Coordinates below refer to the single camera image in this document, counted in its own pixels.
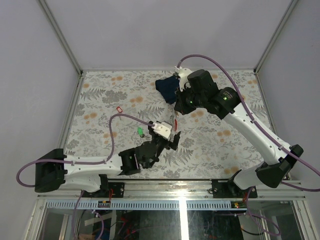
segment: folded cloth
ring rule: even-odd
[[[179,80],[175,76],[155,81],[155,89],[158,90],[167,104],[176,102],[175,91],[179,87]]]

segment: white wall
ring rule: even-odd
[[[83,69],[254,68],[291,0],[47,0]],[[210,67],[189,59],[186,66]]]
[[[281,138],[304,148],[302,159],[320,170],[320,1],[300,1],[260,71],[262,88]],[[306,187],[320,178],[302,164],[291,171]],[[308,203],[320,232],[320,193]]]
[[[1,0],[0,33],[0,239],[19,240],[37,195],[16,173],[57,147],[77,75],[35,0]]]

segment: floor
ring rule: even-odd
[[[270,127],[258,82],[251,70],[228,71],[237,83],[243,98],[260,120]],[[111,139],[110,116],[123,113],[141,120],[173,123],[173,105],[165,102],[155,89],[155,81],[170,77],[170,71],[88,71],[75,110],[65,153],[76,156],[108,156]],[[221,71],[210,71],[219,88],[231,86]],[[160,161],[150,169],[131,176],[133,179],[221,179],[239,169],[255,166],[261,155],[234,128],[218,117],[198,108],[189,115],[178,115],[181,131],[177,151],[164,150]],[[145,134],[141,138],[138,127]],[[137,147],[151,137],[147,126],[122,117],[112,122],[115,154]]]

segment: robotic arm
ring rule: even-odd
[[[178,148],[180,132],[170,141],[172,126],[166,122],[149,122],[151,141],[124,150],[102,164],[90,164],[104,161],[107,156],[82,157],[64,155],[62,148],[54,149],[39,160],[54,159],[71,162],[87,162],[83,164],[64,164],[42,162],[35,165],[36,193],[46,193],[57,189],[80,189],[88,193],[109,192],[108,177],[117,175],[133,175],[140,173],[141,167],[151,168],[159,162],[159,155],[164,149]]]
[[[245,170],[239,170],[228,181],[230,188],[246,190],[251,186],[265,184],[276,188],[296,160],[286,154],[267,138],[251,121],[237,92],[230,87],[218,89],[210,73],[203,69],[192,72],[187,68],[178,69],[175,76],[179,79],[179,90],[176,91],[175,111],[186,115],[197,108],[205,108],[210,114],[236,128],[261,153],[264,162]],[[276,136],[254,114],[254,119],[284,148],[300,157],[303,149]]]

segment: green object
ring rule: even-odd
[[[143,131],[142,127],[138,127],[138,134],[140,137],[142,137],[144,135],[144,131]]]

